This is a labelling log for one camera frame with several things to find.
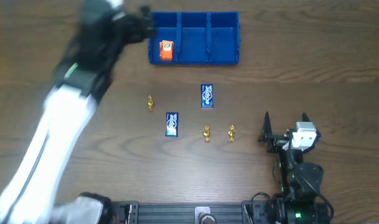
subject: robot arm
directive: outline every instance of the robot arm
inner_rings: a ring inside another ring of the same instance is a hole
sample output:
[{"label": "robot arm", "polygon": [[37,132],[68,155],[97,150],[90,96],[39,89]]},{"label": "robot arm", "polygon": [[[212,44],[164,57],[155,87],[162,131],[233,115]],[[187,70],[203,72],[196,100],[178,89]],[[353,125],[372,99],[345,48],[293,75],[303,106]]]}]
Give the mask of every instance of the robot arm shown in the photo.
[{"label": "robot arm", "polygon": [[54,71],[55,86],[33,140],[0,196],[0,223],[49,222],[63,170],[111,85],[111,71],[123,47],[152,35],[149,9],[143,7],[138,18],[120,11],[122,3],[84,1],[80,30]]}]

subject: orange tic tac box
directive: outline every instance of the orange tic tac box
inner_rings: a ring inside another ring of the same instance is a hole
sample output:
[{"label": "orange tic tac box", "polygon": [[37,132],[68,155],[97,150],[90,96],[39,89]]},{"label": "orange tic tac box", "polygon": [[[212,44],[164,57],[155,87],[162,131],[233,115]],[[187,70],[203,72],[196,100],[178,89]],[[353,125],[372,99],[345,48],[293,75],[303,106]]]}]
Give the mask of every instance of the orange tic tac box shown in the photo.
[{"label": "orange tic tac box", "polygon": [[160,60],[172,60],[173,41],[163,40],[159,43]]}]

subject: wooden table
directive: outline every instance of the wooden table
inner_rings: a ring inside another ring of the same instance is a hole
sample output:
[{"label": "wooden table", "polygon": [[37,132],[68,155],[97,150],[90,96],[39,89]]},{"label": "wooden table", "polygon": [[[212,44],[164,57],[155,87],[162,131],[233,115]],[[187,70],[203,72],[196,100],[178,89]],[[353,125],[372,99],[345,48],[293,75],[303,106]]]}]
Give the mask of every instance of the wooden table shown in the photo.
[{"label": "wooden table", "polygon": [[[0,1],[0,193],[30,143],[80,1]],[[154,67],[127,46],[115,82],[79,139],[57,195],[140,202],[240,202],[279,192],[276,154],[256,142],[269,111],[282,134],[306,112],[322,138],[305,160],[324,170],[334,223],[379,222],[379,1],[147,0],[129,9],[239,11],[240,63]],[[215,107],[200,109],[200,84]],[[147,110],[147,95],[155,101]],[[179,137],[166,138],[166,111]],[[202,131],[211,125],[211,143]],[[237,128],[228,143],[229,124]]]}]

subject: wood grain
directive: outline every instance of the wood grain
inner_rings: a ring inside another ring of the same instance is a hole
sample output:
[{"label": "wood grain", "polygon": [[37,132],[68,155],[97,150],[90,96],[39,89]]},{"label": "wood grain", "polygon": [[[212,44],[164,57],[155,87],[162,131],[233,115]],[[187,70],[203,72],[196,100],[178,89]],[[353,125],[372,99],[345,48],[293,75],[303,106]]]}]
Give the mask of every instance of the wood grain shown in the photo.
[{"label": "wood grain", "polygon": [[[305,156],[324,170],[334,223],[379,222],[379,1],[147,0],[134,10],[240,12],[240,63],[154,67],[127,46],[115,82],[78,144],[57,200],[92,191],[113,200],[239,202],[279,192],[277,155],[256,142],[265,111],[283,133],[306,112],[322,133]],[[0,193],[19,167],[73,34],[79,1],[0,1]],[[201,110],[199,86],[215,107]],[[147,95],[155,101],[147,110]],[[166,111],[179,137],[164,137]],[[211,125],[211,143],[202,131]],[[228,143],[229,124],[237,127]]]}]

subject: blue plastic bin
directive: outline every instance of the blue plastic bin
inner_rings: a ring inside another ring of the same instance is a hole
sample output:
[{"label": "blue plastic bin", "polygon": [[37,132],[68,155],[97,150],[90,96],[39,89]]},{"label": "blue plastic bin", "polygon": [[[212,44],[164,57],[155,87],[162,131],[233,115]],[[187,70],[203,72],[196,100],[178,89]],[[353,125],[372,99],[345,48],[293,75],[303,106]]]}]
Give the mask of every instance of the blue plastic bin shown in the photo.
[{"label": "blue plastic bin", "polygon": [[[239,62],[238,12],[153,12],[155,38],[149,39],[153,65],[234,65]],[[172,61],[159,58],[159,43],[174,42]]]}]

